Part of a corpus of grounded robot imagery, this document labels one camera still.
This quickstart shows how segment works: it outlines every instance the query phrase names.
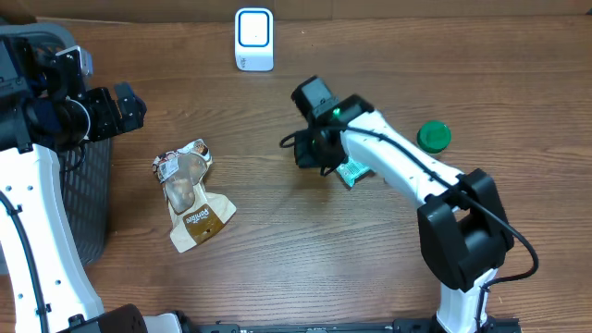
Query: wall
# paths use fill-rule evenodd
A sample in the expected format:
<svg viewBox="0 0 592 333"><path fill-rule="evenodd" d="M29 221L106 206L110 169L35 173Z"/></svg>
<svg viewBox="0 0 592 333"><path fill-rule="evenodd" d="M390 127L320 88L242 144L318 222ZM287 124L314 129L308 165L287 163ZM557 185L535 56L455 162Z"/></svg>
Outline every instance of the wall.
<svg viewBox="0 0 592 333"><path fill-rule="evenodd" d="M276 19L583 15L592 0L0 0L35 17L127 22L232 21L244 6Z"/></svg>

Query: small packet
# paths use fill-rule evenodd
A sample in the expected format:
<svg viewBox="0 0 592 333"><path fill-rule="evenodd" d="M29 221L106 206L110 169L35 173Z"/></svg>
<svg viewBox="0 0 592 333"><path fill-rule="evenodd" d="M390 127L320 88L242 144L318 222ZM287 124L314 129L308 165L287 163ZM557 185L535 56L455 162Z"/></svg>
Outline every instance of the small packet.
<svg viewBox="0 0 592 333"><path fill-rule="evenodd" d="M214 237L237 211L225 195L205 191L204 175L213 162L199 139L160 154L152 164L173 222L170 239L180 253Z"/></svg>

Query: cable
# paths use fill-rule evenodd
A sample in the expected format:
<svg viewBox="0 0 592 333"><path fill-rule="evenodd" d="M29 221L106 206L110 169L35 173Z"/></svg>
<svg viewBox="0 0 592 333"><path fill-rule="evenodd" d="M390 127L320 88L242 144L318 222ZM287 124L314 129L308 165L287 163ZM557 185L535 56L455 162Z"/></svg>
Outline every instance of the cable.
<svg viewBox="0 0 592 333"><path fill-rule="evenodd" d="M66 172L71 172L76 170L77 168L79 168L80 166L82 166L82 163L84 163L84 161L86 161L86 148L84 147L84 145L79 146L80 148L80 158L78 161L76 161L76 163L74 164L74 166L71 167L65 167L62 171L62 173L66 173Z"/></svg>
<svg viewBox="0 0 592 333"><path fill-rule="evenodd" d="M20 222L19 213L21 212L20 207L18 210L10 203L6 195L0 191L0 201L6 208L6 213L12 218L12 222L15 224L17 229L22 249L27 259L27 266L29 267L29 273L31 274L31 284L33 286L33 293L35 294L35 301L37 302L37 315L39 315L39 321L41 322L42 333L49 333L49 325L47 324L47 312L45 309L45 302L43 301L43 293L41 290L41 283L39 282L39 274L37 273L37 266L35 265L35 259L33 258L33 252L25 228Z"/></svg>
<svg viewBox="0 0 592 333"><path fill-rule="evenodd" d="M295 131L294 133L292 133L289 136L282 139L279 142L279 146L282 148L291 147L296 143L297 137L299 137L303 134L310 136L313 133L313 131L322 131L322 130L329 130L329 131L331 131L331 130L337 130L337 131L350 130L353 132L358 132L361 134L370 135L375 138L378 138L381 141L389 143L390 145L394 146L399 151L401 151L404 155L406 155L418 167L420 167L422 170L424 170L424 172L427 175L429 175L432 179L434 179L435 181L437 181L438 183L440 183L442 186L446 187L447 189L449 189L451 191L456 191L456 194L459 195L460 197L462 197L462 199L465 200L467 203L469 203L474 209L476 209L477 211L479 211L480 213L482 213L484 215L487 215L487 216L493 218L503 228L505 228L507 231L509 231L513 235L513 237L515 237L519 242L521 242L522 245L526 248L526 250L528 250L528 252L530 253L530 255L533 259L533 265L528 271L526 271L522 274L517 274L517 275L513 275L513 276L494 278L494 279L490 280L489 282L486 282L481 287L481 291L479 292L479 302L477 304L477 313L476 313L475 321L476 321L477 332L482 332L483 328L481 327L481 311L483 310L483 302L485 299L485 293L489 292L489 288L495 284L498 284L498 283L517 281L517 280L529 278L537 272L537 270L538 270L538 255L537 255L537 252L535 251L535 248L532 246L532 244L530 244L530 242L526 239L526 237L524 237L520 232L518 232L518 230L516 230L515 228L510 226L507 222L505 222L501 218L497 217L495 214L491 213L488 209L486 209L486 207L481 205L481 203L478 203L475 200L473 200L465 192L458 191L454 186L452 186L446 180L441 178L437 172L431 170L422 161L420 161L417 157L415 157L415 155L413 155L411 152L409 152L407 149L405 149L405 147L403 147L400 143L392 140L389 136L387 136L385 134L376 133L376 132L373 132L368 129L358 129L358 128L353 128L353 127L349 127L349 126L327 126L327 127L316 128L316 129L309 128L309 129L302 129L302 130ZM286 144L286 142L292 138L294 138L294 142Z"/></svg>

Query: black mount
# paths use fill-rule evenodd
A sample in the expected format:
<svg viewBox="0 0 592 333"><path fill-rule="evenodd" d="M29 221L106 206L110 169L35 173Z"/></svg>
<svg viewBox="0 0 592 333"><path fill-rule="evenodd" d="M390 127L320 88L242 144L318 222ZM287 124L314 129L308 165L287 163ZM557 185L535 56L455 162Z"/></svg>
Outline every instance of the black mount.
<svg viewBox="0 0 592 333"><path fill-rule="evenodd" d="M435 316L431 319L395 319L391 323L309 324L262 327L239 327L236 324L195 326L183 333L447 333ZM480 333L520 333L518 319L496 319L492 316Z"/></svg>
<svg viewBox="0 0 592 333"><path fill-rule="evenodd" d="M481 169L458 179L453 189L439 196L428 195L417 209L417 219L425 263L448 288L467 292L490 268L503 265L514 241L510 232L458 195L465 192L507 222L493 179ZM455 207L468 209L469 214L457 221Z"/></svg>
<svg viewBox="0 0 592 333"><path fill-rule="evenodd" d="M149 333L140 310L124 305L93 319L85 320L82 314L68 319L69 327L58 333Z"/></svg>

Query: white device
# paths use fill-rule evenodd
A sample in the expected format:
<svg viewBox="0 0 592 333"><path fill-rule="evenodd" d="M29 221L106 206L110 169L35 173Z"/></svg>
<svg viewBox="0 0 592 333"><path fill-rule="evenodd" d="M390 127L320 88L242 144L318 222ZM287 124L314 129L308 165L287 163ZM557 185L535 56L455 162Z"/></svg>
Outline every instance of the white device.
<svg viewBox="0 0 592 333"><path fill-rule="evenodd" d="M248 7L234 17L234 55L245 71L274 67L274 16L268 9Z"/></svg>

